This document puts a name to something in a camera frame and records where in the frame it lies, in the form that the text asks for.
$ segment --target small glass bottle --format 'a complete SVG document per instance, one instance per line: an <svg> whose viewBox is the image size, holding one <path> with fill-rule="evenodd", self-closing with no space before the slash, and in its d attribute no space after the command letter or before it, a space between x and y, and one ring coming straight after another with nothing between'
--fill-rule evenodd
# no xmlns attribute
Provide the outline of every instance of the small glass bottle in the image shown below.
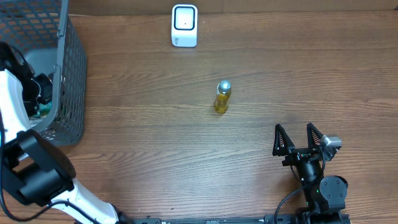
<svg viewBox="0 0 398 224"><path fill-rule="evenodd" d="M228 109L228 100L231 96L232 86L228 80L221 81L217 86L214 109L219 113L225 113Z"/></svg>

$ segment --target mesh basket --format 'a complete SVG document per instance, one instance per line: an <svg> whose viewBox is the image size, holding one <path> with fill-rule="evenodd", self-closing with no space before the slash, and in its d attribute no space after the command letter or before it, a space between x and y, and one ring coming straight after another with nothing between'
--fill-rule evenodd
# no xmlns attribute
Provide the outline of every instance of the mesh basket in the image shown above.
<svg viewBox="0 0 398 224"><path fill-rule="evenodd" d="M32 127L57 146L83 135L86 53L68 17L68 0L0 1L0 39L17 47L35 74L53 73L52 107Z"/></svg>

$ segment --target white electronic device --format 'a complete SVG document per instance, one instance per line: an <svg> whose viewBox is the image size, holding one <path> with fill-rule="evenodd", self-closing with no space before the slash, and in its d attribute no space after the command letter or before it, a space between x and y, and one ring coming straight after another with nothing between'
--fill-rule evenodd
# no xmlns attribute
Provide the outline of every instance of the white electronic device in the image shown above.
<svg viewBox="0 0 398 224"><path fill-rule="evenodd" d="M195 47L198 38L198 9L178 4L172 11L172 43L176 47Z"/></svg>

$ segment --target wooden table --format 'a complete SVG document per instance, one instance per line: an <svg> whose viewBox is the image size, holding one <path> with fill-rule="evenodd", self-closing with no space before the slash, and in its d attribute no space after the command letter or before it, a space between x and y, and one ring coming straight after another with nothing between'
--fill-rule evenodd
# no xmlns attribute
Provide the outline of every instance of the wooden table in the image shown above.
<svg viewBox="0 0 398 224"><path fill-rule="evenodd" d="M88 55L80 181L131 217L256 217L299 187L272 157L274 126L338 134L326 175L349 182L353 223L398 222L398 12L200 15L177 49L170 16L75 17ZM230 107L213 111L218 82ZM17 215L24 208L8 200ZM289 200L281 213L304 206ZM34 223L72 223L49 211ZM0 218L1 223L9 223Z"/></svg>

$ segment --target bottle cap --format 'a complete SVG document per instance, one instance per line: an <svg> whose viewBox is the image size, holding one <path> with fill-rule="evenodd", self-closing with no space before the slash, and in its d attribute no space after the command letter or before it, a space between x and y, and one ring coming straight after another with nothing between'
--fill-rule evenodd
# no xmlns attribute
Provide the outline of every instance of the bottle cap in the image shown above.
<svg viewBox="0 0 398 224"><path fill-rule="evenodd" d="M219 92L228 92L231 89L231 83L228 80L223 80L218 84L218 91Z"/></svg>

